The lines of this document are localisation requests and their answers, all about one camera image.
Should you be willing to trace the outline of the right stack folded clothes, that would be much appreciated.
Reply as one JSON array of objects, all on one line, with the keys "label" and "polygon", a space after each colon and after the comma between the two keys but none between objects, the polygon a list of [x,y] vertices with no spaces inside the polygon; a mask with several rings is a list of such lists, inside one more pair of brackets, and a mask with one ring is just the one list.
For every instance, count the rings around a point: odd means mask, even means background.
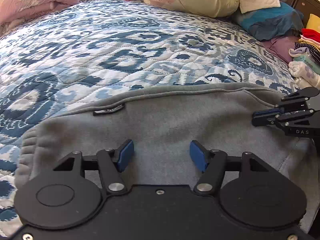
[{"label": "right stack folded clothes", "polygon": [[300,39],[289,49],[289,72],[300,88],[319,88],[319,17],[310,14]]}]

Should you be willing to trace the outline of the teal blue pillow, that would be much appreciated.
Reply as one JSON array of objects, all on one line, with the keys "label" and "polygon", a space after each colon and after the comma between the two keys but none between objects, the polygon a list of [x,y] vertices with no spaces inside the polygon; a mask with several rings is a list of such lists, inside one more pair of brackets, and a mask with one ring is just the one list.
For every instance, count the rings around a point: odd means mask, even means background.
[{"label": "teal blue pillow", "polygon": [[268,41],[289,31],[301,31],[304,28],[302,14],[284,2],[280,3],[280,7],[244,14],[237,10],[232,20],[259,41]]}]

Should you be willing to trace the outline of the blue white patterned bedspread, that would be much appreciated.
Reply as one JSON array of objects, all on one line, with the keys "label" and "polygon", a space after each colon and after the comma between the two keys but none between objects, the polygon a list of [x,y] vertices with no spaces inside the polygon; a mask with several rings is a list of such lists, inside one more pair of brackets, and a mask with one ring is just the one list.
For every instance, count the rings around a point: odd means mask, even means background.
[{"label": "blue white patterned bedspread", "polygon": [[20,227],[13,198],[22,135],[87,103],[153,86],[249,82],[290,94],[285,62],[227,18],[141,0],[80,0],[1,37],[1,235]]}]

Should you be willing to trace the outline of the grey fleece sweatpants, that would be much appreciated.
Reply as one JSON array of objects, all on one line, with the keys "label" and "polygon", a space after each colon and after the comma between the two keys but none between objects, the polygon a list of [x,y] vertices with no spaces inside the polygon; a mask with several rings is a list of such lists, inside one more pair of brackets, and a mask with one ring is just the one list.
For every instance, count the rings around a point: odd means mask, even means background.
[{"label": "grey fleece sweatpants", "polygon": [[251,123],[253,112],[274,107],[282,97],[251,83],[220,83],[144,88],[84,104],[24,133],[15,186],[70,152],[92,155],[127,139],[133,140],[135,155],[123,173],[125,183],[194,186],[200,173],[189,144],[197,140],[231,155],[252,152],[298,185],[308,200],[300,228],[309,231],[319,208],[319,156],[313,142]]}]

